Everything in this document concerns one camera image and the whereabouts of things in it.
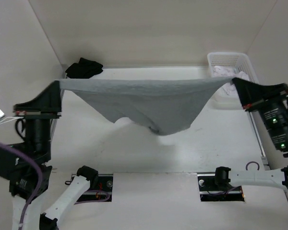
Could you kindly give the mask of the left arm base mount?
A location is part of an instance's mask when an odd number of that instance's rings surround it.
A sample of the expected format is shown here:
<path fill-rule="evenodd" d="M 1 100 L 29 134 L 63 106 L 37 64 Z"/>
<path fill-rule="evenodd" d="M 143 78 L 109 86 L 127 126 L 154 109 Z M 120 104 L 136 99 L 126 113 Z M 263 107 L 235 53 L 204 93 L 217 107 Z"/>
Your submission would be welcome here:
<path fill-rule="evenodd" d="M 111 202 L 113 190 L 113 174 L 100 174 L 97 184 L 83 193 L 77 203 L 83 202 Z"/>

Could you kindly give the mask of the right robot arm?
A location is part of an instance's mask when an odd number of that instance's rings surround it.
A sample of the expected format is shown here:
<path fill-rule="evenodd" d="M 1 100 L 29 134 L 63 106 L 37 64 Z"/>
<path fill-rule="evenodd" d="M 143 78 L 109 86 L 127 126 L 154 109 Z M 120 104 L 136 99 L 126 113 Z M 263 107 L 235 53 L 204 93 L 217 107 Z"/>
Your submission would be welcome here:
<path fill-rule="evenodd" d="M 248 113 L 259 113 L 275 149 L 288 159 L 288 85 L 260 85 L 240 78 L 233 78 L 232 82 L 242 108 Z M 233 171 L 218 167 L 213 184 L 220 190 L 253 185 L 288 191 L 288 166 L 269 171 Z"/>

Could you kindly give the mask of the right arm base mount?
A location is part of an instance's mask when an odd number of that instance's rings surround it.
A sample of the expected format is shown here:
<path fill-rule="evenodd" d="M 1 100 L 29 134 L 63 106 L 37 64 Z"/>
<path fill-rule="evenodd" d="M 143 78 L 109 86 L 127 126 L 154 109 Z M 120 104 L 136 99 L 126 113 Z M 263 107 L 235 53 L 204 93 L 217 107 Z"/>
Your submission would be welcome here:
<path fill-rule="evenodd" d="M 242 187 L 219 187 L 214 173 L 198 173 L 199 196 L 202 202 L 244 202 Z"/>

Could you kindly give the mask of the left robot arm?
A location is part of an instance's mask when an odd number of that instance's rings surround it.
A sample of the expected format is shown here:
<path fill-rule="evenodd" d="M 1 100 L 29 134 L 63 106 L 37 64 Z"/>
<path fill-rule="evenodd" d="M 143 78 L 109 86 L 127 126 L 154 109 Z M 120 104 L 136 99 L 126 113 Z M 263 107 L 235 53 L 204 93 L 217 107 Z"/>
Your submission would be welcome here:
<path fill-rule="evenodd" d="M 60 82 L 52 82 L 36 98 L 13 107 L 15 126 L 22 124 L 21 143 L 0 142 L 0 177 L 9 181 L 13 203 L 14 230 L 57 230 L 67 211 L 86 191 L 98 186 L 98 171 L 78 169 L 58 200 L 41 212 L 52 166 L 51 123 L 61 114 Z"/>

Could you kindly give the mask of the grey tank top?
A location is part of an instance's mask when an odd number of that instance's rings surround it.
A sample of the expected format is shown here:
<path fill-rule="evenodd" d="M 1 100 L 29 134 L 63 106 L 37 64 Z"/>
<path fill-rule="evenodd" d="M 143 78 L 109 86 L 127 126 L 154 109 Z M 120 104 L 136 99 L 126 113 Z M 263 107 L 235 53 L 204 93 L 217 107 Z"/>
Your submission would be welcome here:
<path fill-rule="evenodd" d="M 208 100 L 231 77 L 193 80 L 62 79 L 71 91 L 115 123 L 127 117 L 166 136 L 190 128 Z"/>

